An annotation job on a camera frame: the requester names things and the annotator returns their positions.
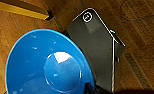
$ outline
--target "brown surface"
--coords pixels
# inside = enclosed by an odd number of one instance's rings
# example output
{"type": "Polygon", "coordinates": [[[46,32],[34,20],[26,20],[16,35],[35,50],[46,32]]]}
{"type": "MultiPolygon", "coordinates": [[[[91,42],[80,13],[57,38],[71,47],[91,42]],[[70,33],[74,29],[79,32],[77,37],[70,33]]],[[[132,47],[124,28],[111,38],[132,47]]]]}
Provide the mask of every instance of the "brown surface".
{"type": "MultiPolygon", "coordinates": [[[[43,21],[0,11],[0,94],[5,92],[5,62],[15,41],[37,28],[62,32],[87,7],[94,8],[109,29],[126,44],[121,56],[121,84],[124,89],[154,89],[154,17],[126,20],[120,16],[123,0],[23,0],[51,10],[54,17],[43,21]]],[[[123,15],[138,18],[154,14],[154,0],[127,0],[123,15]]]]}

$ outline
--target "blue bowl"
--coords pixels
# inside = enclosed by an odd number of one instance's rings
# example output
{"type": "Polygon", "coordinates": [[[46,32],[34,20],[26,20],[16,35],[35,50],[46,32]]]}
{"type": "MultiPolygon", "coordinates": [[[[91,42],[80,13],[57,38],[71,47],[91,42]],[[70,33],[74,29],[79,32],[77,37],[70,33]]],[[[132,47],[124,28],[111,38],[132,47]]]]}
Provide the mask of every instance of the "blue bowl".
{"type": "Polygon", "coordinates": [[[94,87],[89,65],[66,36],[50,29],[24,34],[12,47],[6,64],[8,94],[82,94],[94,87]]]}

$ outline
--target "wooden floor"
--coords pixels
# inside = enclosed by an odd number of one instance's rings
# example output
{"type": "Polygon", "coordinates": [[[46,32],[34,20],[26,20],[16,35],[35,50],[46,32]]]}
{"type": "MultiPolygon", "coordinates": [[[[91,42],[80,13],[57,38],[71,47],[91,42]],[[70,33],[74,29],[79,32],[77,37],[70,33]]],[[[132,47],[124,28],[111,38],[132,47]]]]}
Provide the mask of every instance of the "wooden floor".
{"type": "Polygon", "coordinates": [[[6,91],[4,78],[8,53],[21,35],[37,28],[62,32],[88,7],[94,8],[107,27],[126,44],[120,58],[121,89],[154,90],[154,16],[137,19],[154,15],[154,0],[126,0],[121,10],[124,0],[23,1],[50,10],[53,18],[45,21],[0,11],[0,94],[6,91]]]}

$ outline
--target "blue plastic bowl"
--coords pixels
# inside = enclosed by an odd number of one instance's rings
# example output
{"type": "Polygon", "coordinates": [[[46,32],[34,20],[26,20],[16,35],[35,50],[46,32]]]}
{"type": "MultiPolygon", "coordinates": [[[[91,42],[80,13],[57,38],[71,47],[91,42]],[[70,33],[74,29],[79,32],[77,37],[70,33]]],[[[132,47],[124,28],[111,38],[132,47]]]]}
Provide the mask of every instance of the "blue plastic bowl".
{"type": "Polygon", "coordinates": [[[82,94],[87,82],[94,87],[84,55],[69,38],[54,30],[24,34],[7,59],[8,94],[82,94]]]}

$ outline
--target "wooden chair leg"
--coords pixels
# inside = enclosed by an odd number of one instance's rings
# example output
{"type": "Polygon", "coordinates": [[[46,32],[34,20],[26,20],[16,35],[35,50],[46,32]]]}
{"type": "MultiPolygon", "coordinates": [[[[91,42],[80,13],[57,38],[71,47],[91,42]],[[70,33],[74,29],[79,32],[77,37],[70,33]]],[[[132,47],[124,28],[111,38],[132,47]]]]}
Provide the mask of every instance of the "wooden chair leg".
{"type": "Polygon", "coordinates": [[[38,19],[49,19],[51,12],[19,0],[0,0],[0,10],[38,19]]]}

